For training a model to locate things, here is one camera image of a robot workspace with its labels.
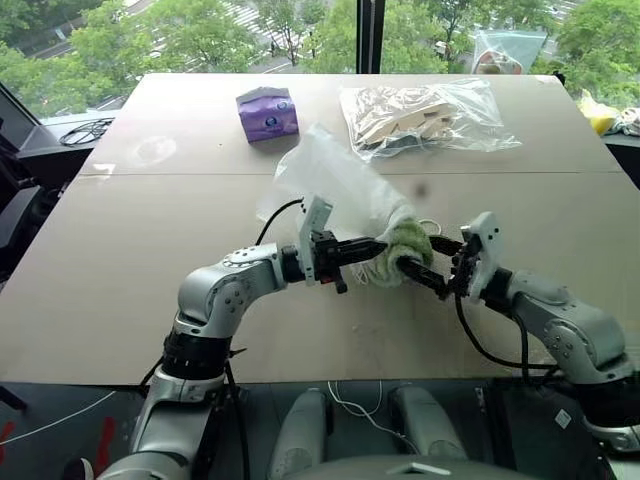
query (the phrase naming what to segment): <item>white plastic bag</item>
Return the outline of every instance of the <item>white plastic bag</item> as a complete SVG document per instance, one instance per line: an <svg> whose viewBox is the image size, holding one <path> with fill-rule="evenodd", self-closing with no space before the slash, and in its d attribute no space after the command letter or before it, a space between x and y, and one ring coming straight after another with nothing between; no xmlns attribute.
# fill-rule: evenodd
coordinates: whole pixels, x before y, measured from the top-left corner
<svg viewBox="0 0 640 480"><path fill-rule="evenodd" d="M320 125L282 157L257 216L267 221L284 203L309 194L333 205L327 228L341 240L368 236L384 241L398 223L415 218L406 197Z"/></svg>

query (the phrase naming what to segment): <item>crosswalk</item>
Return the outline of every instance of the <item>crosswalk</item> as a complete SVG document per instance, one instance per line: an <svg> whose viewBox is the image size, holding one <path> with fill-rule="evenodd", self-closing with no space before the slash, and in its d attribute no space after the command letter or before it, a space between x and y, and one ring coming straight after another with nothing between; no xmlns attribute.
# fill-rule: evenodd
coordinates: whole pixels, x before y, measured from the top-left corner
<svg viewBox="0 0 640 480"><path fill-rule="evenodd" d="M247 6L234 5L229 2L221 3L225 9L225 16L234 18L233 23L246 28L251 33L265 37L269 42L273 40L280 48L288 48L287 40L284 35L279 32L274 32L272 36L269 30L265 30L258 25L258 18L260 17L260 14L256 9ZM292 41L294 43L298 43L299 39L299 35L294 35L292 37Z"/></svg>

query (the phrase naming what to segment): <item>yellow object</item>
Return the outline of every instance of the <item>yellow object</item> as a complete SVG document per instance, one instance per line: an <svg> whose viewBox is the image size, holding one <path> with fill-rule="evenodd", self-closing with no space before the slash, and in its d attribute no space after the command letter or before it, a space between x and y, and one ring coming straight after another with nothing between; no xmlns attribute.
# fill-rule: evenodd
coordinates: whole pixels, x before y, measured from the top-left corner
<svg viewBox="0 0 640 480"><path fill-rule="evenodd" d="M598 135L609 130L620 115L620 112L615 108L596 102L588 90L582 90L582 97L577 104L578 109L587 117L591 127Z"/></svg>

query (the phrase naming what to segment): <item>black cable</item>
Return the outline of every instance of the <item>black cable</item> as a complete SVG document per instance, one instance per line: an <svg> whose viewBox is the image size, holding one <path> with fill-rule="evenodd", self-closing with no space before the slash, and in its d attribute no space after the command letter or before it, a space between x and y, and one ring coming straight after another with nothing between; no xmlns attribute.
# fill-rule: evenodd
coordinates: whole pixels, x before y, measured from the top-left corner
<svg viewBox="0 0 640 480"><path fill-rule="evenodd" d="M227 374L229 390L231 391L231 401L233 402L233 408L236 411L236 421L238 423L238 432L240 433L240 445L242 446L242 478L244 480L250 480L251 470L249 466L249 441L247 439L247 426L242 413L242 405L240 405L240 397L238 396L238 386L233 378L233 372L231 371L231 364L229 362L225 364L224 370Z"/></svg>
<svg viewBox="0 0 640 480"><path fill-rule="evenodd" d="M164 360L164 357L160 357L158 359L158 361L153 364L153 367L151 367L149 369L149 371L147 373L145 373L144 377L142 377L142 380L140 381L140 384L138 385L141 393L144 392L144 387L147 385L147 382L149 381L149 379L153 376L153 372L156 371L156 368L158 368L160 366L160 364L162 363L162 360Z"/></svg>
<svg viewBox="0 0 640 480"><path fill-rule="evenodd" d="M302 203L302 198L298 198L297 200L291 200L290 202L285 203L278 210L273 212L273 215L271 215L269 220L267 220L267 223L265 223L264 227L262 227L262 231L260 232L260 235L258 235L258 240L256 240L256 245L260 245L262 243L262 239L266 235L267 230L269 230L269 227L271 226L271 223L273 223L273 221L276 219L276 217L278 215L280 215L282 212L284 212L290 206L296 205L298 203Z"/></svg>
<svg viewBox="0 0 640 480"><path fill-rule="evenodd" d="M520 328L520 363L522 364L522 381L525 385L531 385L531 377L529 376L529 337L527 336L527 328L518 314L515 312L511 315L513 320Z"/></svg>
<svg viewBox="0 0 640 480"><path fill-rule="evenodd" d="M465 317L464 314L464 310L462 309L462 298L460 297L460 295L455 295L455 305L456 305L456 313L458 315L458 320L460 321L460 325L462 325L462 328L464 329L464 332L467 334L467 337L469 337L469 340L471 341L472 345L475 347L475 349L486 359L497 363L498 365L502 365L504 367L509 367L509 368L523 368L527 370L527 374L528 374L528 370L529 369L533 369L533 370L551 370L553 368L556 368L557 365L546 365L543 363L529 363L528 359L526 359L527 361L523 361L521 363L518 362L510 362L509 360L505 360L503 358L500 357L496 357L495 355L490 354L489 352L487 352L482 345L480 344L480 342L478 341L478 339L476 338L476 336L474 335L473 331L471 330L471 327L469 326L469 323L467 322L467 318ZM524 325L522 325L521 329L520 329L520 333L521 336L523 335L524 332L524 339L522 340L523 346L525 348L523 348L524 352L523 353L527 353L528 354L528 350L529 350L529 344L528 344L528 339L526 337L527 335L527 331L526 329L523 330Z"/></svg>
<svg viewBox="0 0 640 480"><path fill-rule="evenodd" d="M84 145L99 140L111 126L114 118L101 118L74 128L58 140L65 147Z"/></svg>

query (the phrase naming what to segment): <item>paper in plastic bag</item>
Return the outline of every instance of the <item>paper in plastic bag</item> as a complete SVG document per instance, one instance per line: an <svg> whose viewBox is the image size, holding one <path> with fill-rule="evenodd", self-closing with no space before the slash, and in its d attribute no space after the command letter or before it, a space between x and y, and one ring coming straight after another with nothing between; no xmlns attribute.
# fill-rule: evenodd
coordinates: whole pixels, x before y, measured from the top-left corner
<svg viewBox="0 0 640 480"><path fill-rule="evenodd" d="M491 152L521 143L505 128L489 82L468 78L396 88L345 88L351 147L365 161L411 147Z"/></svg>

